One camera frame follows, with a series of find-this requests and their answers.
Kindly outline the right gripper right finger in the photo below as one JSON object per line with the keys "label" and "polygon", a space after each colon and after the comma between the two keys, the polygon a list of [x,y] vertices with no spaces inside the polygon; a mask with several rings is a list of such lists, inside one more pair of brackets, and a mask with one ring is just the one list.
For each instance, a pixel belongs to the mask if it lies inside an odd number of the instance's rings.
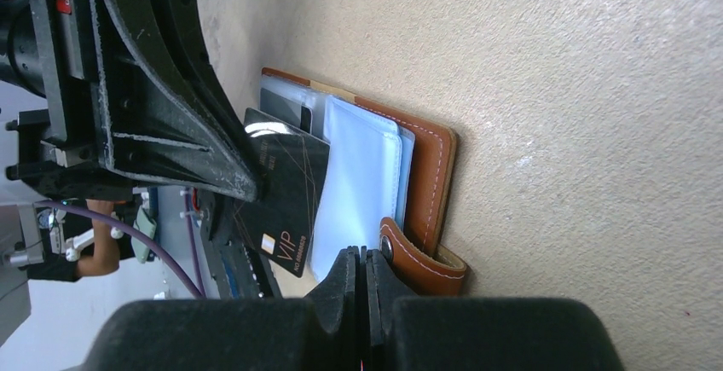
{"label": "right gripper right finger", "polygon": [[390,370],[393,363],[393,304],[416,296],[399,280],[380,250],[367,250],[364,259],[364,369]]}

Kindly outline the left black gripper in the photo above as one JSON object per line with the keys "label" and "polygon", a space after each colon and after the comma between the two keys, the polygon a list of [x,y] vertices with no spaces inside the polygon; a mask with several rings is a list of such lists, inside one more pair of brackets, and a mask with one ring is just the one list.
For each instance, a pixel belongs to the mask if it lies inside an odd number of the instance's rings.
{"label": "left black gripper", "polygon": [[46,105],[1,100],[4,200],[129,200],[133,181],[262,192],[197,0],[1,0],[1,81]]}

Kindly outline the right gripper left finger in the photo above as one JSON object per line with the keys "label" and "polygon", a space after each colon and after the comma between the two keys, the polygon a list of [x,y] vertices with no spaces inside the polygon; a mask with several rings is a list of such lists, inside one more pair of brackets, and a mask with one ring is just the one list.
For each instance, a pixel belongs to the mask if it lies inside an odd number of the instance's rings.
{"label": "right gripper left finger", "polygon": [[358,247],[341,250],[327,277],[305,296],[315,314],[309,334],[309,364],[314,370],[360,368],[356,320],[359,260]]}

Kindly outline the black VIP credit card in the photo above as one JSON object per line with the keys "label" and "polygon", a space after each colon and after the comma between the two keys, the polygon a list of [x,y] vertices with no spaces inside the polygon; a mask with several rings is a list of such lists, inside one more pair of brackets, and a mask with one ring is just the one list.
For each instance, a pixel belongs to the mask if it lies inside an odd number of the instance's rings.
{"label": "black VIP credit card", "polygon": [[301,277],[330,146],[254,108],[246,110],[244,123],[261,169],[262,193],[256,201],[235,202],[236,226],[255,252]]}

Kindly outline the brown leather card holder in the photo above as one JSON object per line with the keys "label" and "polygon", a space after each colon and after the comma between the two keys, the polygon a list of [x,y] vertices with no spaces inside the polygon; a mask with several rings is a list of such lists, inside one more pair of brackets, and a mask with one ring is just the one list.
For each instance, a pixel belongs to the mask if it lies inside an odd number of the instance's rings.
{"label": "brown leather card holder", "polygon": [[325,280],[348,246],[382,252],[421,295],[456,296],[466,262],[440,244],[457,138],[447,126],[266,67],[264,90],[308,108],[331,153],[309,266]]}

